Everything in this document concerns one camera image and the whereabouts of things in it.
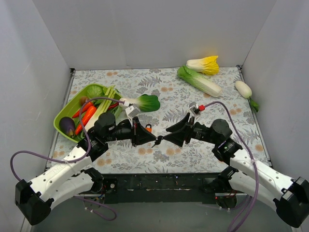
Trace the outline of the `orange black padlock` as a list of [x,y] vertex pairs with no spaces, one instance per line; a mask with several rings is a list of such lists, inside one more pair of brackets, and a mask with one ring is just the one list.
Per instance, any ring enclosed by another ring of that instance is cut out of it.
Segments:
[[151,124],[147,124],[146,126],[145,126],[145,129],[148,131],[148,132],[152,132],[152,125]]

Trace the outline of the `black head key bunch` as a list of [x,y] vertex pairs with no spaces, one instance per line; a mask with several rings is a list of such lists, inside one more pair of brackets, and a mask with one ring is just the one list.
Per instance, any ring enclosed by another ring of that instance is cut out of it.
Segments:
[[161,136],[161,135],[158,136],[156,141],[155,141],[155,143],[154,143],[154,145],[152,146],[152,148],[155,147],[156,145],[161,144],[162,140],[163,140],[163,136]]

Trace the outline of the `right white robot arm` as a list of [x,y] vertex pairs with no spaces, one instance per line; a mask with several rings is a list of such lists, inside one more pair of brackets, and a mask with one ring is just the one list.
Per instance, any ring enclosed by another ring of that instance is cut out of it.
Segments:
[[289,226],[298,228],[309,215],[309,182],[281,174],[254,160],[247,150],[231,139],[232,130],[224,119],[216,119],[210,127],[195,122],[187,114],[183,120],[167,128],[163,139],[179,147],[191,139],[214,144],[213,154],[228,165],[218,180],[224,192],[232,189],[251,195],[273,210]]

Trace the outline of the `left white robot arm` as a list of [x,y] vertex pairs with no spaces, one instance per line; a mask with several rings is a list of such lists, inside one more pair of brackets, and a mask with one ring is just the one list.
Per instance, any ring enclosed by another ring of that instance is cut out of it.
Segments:
[[41,175],[15,186],[15,204],[30,225],[41,223],[61,202],[81,192],[98,193],[103,187],[103,176],[94,168],[86,169],[108,148],[108,142],[130,140],[133,146],[156,140],[140,124],[138,117],[115,122],[112,113],[103,113],[86,137],[58,164]]

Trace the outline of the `green bok choy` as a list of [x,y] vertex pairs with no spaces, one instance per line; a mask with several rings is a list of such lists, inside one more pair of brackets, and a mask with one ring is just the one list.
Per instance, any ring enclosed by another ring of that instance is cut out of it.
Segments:
[[135,104],[142,112],[153,112],[160,108],[160,102],[156,95],[143,94],[138,98],[121,98],[120,101],[126,102],[126,105],[119,103],[122,108]]

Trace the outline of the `floral table mat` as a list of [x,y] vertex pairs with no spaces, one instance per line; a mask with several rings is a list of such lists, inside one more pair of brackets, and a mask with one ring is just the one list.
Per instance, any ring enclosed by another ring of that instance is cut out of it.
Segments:
[[[142,124],[151,124],[154,135],[165,135],[166,128],[184,118],[189,104],[203,104],[206,109],[197,121],[206,126],[218,118],[225,119],[233,131],[232,138],[247,145],[254,158],[270,164],[256,116],[247,99],[235,88],[242,80],[239,67],[221,68],[210,80],[222,88],[220,97],[214,98],[186,83],[177,76],[176,68],[132,70],[74,71],[66,94],[65,105],[89,84],[115,86],[119,98],[137,98],[142,94],[156,95],[160,109],[138,115]],[[214,173],[226,164],[212,153],[213,145],[192,140],[183,147],[167,141],[152,148],[153,143],[132,147],[129,140],[110,142],[109,149],[93,162],[102,173]]]

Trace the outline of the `red chili pepper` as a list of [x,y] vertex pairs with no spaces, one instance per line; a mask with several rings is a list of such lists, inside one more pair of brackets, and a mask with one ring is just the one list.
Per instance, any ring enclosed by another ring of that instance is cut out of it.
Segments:
[[115,104],[111,104],[109,107],[108,107],[108,111],[109,110],[112,110],[112,109],[114,109],[115,107],[117,107],[119,105],[119,103],[117,102],[117,103],[115,103]]

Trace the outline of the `green celery stalks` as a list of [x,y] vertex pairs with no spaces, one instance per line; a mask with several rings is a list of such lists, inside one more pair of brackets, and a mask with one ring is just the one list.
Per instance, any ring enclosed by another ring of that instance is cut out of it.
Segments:
[[[109,86],[104,96],[107,98],[113,99],[115,96],[115,93],[116,93],[115,86]],[[107,111],[108,107],[112,103],[112,100],[100,99],[99,102],[100,102],[100,105],[98,106],[96,112],[92,115],[90,120],[85,125],[86,131],[88,131],[91,127],[94,126],[94,123],[97,121],[97,119],[102,113],[105,113]]]

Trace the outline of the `green napa cabbage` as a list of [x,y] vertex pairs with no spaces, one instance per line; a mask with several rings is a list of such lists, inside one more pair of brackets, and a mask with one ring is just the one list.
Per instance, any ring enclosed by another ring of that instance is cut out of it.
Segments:
[[193,87],[199,89],[200,91],[207,93],[212,97],[219,97],[222,93],[221,87],[219,87],[214,82],[210,81],[208,78],[197,73],[194,70],[189,69],[186,66],[181,66],[177,71],[177,76],[180,77],[185,82],[191,84]]

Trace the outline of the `orange carrot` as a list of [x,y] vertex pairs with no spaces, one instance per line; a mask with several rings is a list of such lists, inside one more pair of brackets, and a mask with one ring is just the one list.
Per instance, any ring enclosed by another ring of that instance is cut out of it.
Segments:
[[[90,106],[87,111],[85,112],[84,116],[82,117],[81,123],[86,126],[90,118],[94,115],[96,112],[96,107]],[[75,130],[75,135],[78,135],[82,131],[82,125],[81,123],[78,124],[76,130]]]
[[73,116],[72,118],[77,118],[79,117],[79,114],[83,114],[84,112],[86,112],[88,110],[88,108],[90,108],[91,106],[94,106],[92,102],[88,102],[83,108],[80,108]]

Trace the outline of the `brown kiwi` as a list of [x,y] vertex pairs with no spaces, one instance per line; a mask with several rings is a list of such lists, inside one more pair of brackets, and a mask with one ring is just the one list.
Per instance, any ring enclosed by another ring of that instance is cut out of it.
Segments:
[[84,103],[85,103],[86,101],[88,101],[88,100],[89,100],[89,98],[88,98],[87,96],[82,96],[82,97],[80,98],[80,100],[79,100],[80,105],[83,106]]

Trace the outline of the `yellow napa cabbage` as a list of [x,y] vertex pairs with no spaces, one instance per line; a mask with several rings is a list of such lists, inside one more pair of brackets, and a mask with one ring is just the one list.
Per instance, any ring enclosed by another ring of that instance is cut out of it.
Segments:
[[210,56],[200,59],[191,59],[186,62],[186,66],[198,73],[215,75],[219,72],[217,58],[218,56]]

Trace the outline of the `green plastic basket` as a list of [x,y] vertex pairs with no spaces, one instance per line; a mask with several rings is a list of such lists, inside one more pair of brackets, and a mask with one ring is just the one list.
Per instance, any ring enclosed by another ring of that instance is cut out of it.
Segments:
[[74,136],[74,137],[67,136],[65,134],[65,132],[63,132],[62,129],[60,128],[60,125],[59,125],[60,120],[63,117],[70,117],[74,121],[75,126],[77,127],[78,123],[79,123],[79,119],[78,119],[79,116],[77,116],[76,118],[72,118],[72,117],[82,107],[82,105],[80,104],[80,98],[83,97],[83,96],[87,96],[87,94],[90,93],[91,90],[94,90],[97,87],[101,88],[104,93],[108,89],[107,87],[100,85],[100,84],[89,84],[89,85],[87,85],[81,91],[76,93],[76,95],[64,106],[64,108],[58,113],[58,115],[54,119],[55,129],[60,134],[62,134],[65,138],[73,141],[74,143],[78,143],[80,140],[82,140],[82,138],[80,137],[80,135],[77,135],[77,136]]

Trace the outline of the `white radish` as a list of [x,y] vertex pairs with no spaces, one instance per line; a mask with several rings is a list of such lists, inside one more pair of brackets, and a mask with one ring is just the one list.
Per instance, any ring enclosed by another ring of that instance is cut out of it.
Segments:
[[259,111],[259,104],[252,99],[252,90],[251,88],[242,81],[235,82],[235,88],[240,93],[242,97],[249,100],[251,108],[257,113]]

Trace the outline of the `purple eggplant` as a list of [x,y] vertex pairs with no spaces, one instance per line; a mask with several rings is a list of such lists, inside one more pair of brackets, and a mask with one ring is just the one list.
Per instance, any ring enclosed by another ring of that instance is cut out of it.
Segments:
[[75,123],[70,117],[63,117],[59,121],[60,130],[68,137],[73,138],[75,136]]

